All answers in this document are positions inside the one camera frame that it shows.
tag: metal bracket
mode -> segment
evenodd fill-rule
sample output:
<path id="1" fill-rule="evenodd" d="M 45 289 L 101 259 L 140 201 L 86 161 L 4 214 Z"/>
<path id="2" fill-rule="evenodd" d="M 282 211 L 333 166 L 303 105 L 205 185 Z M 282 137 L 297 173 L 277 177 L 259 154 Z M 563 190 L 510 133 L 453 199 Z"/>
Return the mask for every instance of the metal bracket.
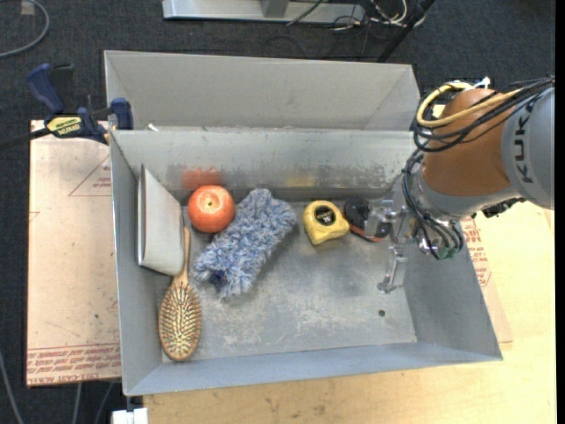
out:
<path id="1" fill-rule="evenodd" d="M 388 249 L 387 272 L 382 283 L 377 285 L 379 291 L 391 293 L 394 289 L 402 287 L 407 266 L 408 258 L 403 256 L 402 248 L 391 246 Z"/>

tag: hairbrush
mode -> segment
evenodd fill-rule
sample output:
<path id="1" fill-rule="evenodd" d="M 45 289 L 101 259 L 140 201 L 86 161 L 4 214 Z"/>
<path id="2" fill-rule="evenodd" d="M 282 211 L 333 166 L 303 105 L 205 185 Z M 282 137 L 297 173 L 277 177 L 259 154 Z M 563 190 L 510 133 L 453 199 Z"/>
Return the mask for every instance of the hairbrush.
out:
<path id="1" fill-rule="evenodd" d="M 185 228 L 185 265 L 180 273 L 173 276 L 159 309 L 162 349 L 174 361 L 189 358 L 200 339 L 200 303 L 188 281 L 190 240 L 191 233 Z"/>

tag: red object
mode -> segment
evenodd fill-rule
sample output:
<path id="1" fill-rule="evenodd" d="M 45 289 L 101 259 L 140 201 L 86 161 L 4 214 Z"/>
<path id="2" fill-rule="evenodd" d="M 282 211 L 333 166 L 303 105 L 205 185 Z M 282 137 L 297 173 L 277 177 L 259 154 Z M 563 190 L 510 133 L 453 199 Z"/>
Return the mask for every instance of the red object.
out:
<path id="1" fill-rule="evenodd" d="M 236 206 L 230 192 L 222 186 L 203 185 L 192 193 L 187 212 L 196 230 L 214 233 L 231 223 L 236 214 Z"/>

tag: tape measure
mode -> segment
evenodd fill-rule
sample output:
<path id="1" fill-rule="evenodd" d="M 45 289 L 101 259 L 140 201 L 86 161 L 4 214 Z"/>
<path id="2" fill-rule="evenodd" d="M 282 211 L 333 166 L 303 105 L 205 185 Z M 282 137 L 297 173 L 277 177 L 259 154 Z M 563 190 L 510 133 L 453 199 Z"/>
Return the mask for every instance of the tape measure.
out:
<path id="1" fill-rule="evenodd" d="M 308 237 L 314 245 L 337 239 L 350 231 L 337 206 L 330 201 L 314 201 L 308 204 L 302 215 Z"/>

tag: white cable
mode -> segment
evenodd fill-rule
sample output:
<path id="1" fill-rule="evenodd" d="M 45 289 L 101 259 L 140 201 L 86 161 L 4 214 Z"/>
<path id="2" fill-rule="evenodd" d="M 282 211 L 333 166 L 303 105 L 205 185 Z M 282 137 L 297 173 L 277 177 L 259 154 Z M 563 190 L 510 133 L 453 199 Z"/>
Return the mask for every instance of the white cable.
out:
<path id="1" fill-rule="evenodd" d="M 7 1 L 10 1 L 10 0 L 0 0 L 0 3 L 1 2 L 7 2 Z M 45 7 L 42 4 L 36 2 L 35 0 L 19 0 L 19 1 L 29 2 L 29 3 L 37 6 L 41 10 L 41 12 L 43 13 L 43 16 L 45 16 L 45 26 L 43 27 L 43 30 L 41 31 L 40 35 L 37 36 L 37 38 L 35 38 L 33 41 L 26 44 L 25 46 L 18 47 L 17 49 L 14 49 L 14 50 L 8 50 L 7 52 L 0 52 L 0 59 L 9 57 L 11 55 L 16 55 L 18 53 L 25 52 L 26 50 L 29 50 L 32 47 L 35 47 L 37 44 L 39 44 L 42 41 L 42 39 L 47 35 L 47 32 L 49 31 L 49 26 L 51 24 L 51 20 L 50 20 L 50 17 L 49 17 L 49 13 L 45 9 Z"/>
<path id="2" fill-rule="evenodd" d="M 402 4 L 403 4 L 403 14 L 402 16 L 395 16 L 393 18 L 390 18 L 380 7 L 379 5 L 376 4 L 376 2 L 374 0 L 370 0 L 371 4 L 373 5 L 373 8 L 381 15 L 382 19 L 377 19 L 377 18 L 370 18 L 370 20 L 372 22 L 375 23 L 380 23 L 380 24 L 385 24 L 385 25 L 391 25 L 394 27 L 406 27 L 406 24 L 403 23 L 404 19 L 406 19 L 406 16 L 408 15 L 408 4 L 406 2 L 406 0 L 401 0 Z M 414 24 L 415 27 L 420 26 L 424 20 L 426 19 L 426 15 L 424 15 L 422 17 L 422 19 L 420 19 L 418 22 L 416 22 Z"/>
<path id="3" fill-rule="evenodd" d="M 6 370 L 6 365 L 4 364 L 4 356 L 2 355 L 2 350 L 0 350 L 0 370 L 2 371 L 2 378 L 4 379 L 4 385 L 6 386 L 6 394 L 8 395 L 8 399 L 10 399 L 11 409 L 14 412 L 14 416 L 16 417 L 16 421 L 18 424 L 24 424 L 24 420 L 19 414 L 18 404 L 16 404 L 16 398 L 14 397 L 14 393 L 11 390 L 10 380 L 8 379 L 8 371 Z"/>

